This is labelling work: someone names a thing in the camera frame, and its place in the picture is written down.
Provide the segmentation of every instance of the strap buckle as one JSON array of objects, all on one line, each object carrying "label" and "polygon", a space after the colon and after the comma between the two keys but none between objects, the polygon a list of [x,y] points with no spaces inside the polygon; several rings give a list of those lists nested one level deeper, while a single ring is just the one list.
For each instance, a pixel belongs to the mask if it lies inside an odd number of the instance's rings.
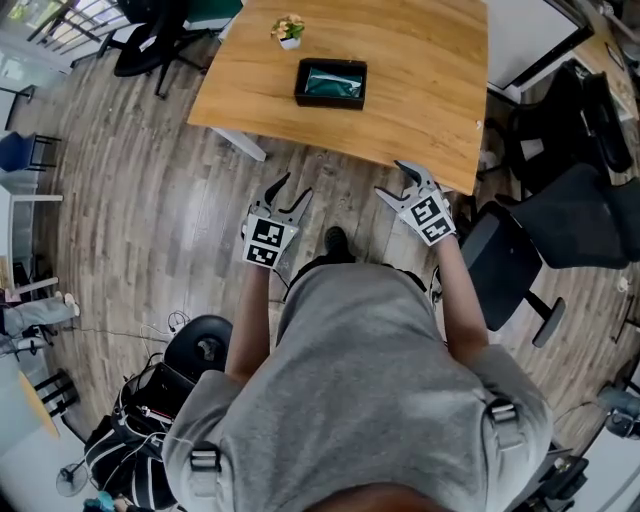
[{"label": "strap buckle", "polygon": [[489,406],[489,413],[498,437],[501,450],[510,450],[522,445],[522,436],[518,430],[518,411],[515,405],[504,398],[498,398]]},{"label": "strap buckle", "polygon": [[213,468],[220,473],[222,471],[220,449],[215,446],[213,450],[193,450],[191,452],[191,468],[193,471],[206,471]]}]

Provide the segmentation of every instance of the gray t-shirt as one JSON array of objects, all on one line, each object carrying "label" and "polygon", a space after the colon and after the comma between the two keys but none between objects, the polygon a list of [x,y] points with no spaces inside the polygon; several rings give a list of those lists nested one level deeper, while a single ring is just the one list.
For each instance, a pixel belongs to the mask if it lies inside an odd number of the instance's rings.
[{"label": "gray t-shirt", "polygon": [[[454,361],[425,295],[397,270],[309,272],[278,341],[244,388],[207,372],[180,411],[164,461],[189,512],[301,512],[384,482],[454,511],[500,511],[547,452],[550,411],[515,361],[500,346],[470,369]],[[488,392],[515,405],[515,448],[500,444]],[[219,471],[193,463],[209,443]]]}]

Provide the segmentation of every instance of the black tray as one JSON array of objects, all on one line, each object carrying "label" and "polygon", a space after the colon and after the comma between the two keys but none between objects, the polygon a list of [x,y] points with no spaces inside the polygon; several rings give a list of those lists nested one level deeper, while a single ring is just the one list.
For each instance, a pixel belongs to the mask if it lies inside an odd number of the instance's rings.
[{"label": "black tray", "polygon": [[[311,68],[332,75],[358,75],[362,77],[360,96],[357,98],[336,98],[334,96],[314,96],[304,92]],[[298,67],[298,78],[294,95],[301,107],[329,107],[362,110],[367,92],[367,63],[359,60],[302,59]]]}]

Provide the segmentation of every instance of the green cloth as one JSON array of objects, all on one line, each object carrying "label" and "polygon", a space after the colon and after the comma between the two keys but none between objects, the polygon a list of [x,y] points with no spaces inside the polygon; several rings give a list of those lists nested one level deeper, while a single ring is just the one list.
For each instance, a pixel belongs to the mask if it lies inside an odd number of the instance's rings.
[{"label": "green cloth", "polygon": [[312,96],[359,98],[361,88],[361,76],[337,76],[311,68],[304,92]]},{"label": "green cloth", "polygon": [[190,23],[233,18],[242,9],[240,0],[189,0]]}]

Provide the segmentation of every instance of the black shoe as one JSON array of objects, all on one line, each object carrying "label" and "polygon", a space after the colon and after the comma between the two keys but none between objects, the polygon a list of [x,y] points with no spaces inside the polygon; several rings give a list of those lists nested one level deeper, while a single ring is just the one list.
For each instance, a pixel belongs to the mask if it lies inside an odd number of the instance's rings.
[{"label": "black shoe", "polygon": [[324,249],[329,253],[351,254],[349,252],[349,241],[344,230],[339,226],[327,229],[324,234]]}]

